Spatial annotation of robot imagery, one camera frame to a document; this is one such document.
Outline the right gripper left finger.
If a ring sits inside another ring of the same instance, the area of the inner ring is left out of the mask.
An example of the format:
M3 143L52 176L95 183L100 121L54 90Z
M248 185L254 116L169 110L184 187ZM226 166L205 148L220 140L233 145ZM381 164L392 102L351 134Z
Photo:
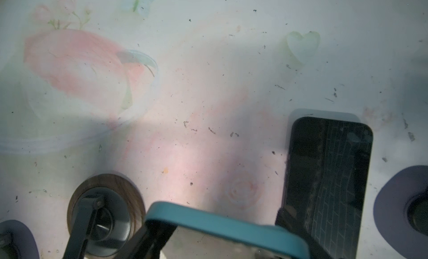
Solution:
M161 250L177 229L169 223L146 222L119 250L115 259L159 259Z

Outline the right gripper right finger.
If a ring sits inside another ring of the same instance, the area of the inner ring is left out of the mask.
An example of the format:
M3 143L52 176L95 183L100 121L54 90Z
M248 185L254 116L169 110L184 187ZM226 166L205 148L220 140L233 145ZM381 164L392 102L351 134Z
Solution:
M286 208L280 208L276 215L275 225L287 230L294 242L302 250L305 259L331 259L331 255L306 231Z

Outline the teal phone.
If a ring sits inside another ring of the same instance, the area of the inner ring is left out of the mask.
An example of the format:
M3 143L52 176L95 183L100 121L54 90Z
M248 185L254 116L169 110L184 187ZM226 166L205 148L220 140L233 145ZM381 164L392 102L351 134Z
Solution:
M170 202L153 203L146 222L164 222L225 240L261 248L294 259L305 259L294 237L279 226L263 226Z

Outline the black phone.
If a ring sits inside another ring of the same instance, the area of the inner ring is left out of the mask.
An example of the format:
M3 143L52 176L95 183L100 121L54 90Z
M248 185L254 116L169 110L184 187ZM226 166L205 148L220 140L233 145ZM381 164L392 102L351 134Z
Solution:
M294 122L275 223L302 238L312 259L356 257L372 144L359 122Z

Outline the grey stand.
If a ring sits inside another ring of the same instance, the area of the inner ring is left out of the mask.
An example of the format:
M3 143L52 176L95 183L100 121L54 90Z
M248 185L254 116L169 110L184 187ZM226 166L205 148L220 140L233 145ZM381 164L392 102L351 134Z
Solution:
M381 236L408 259L428 255L428 167L408 167L393 176L374 202Z

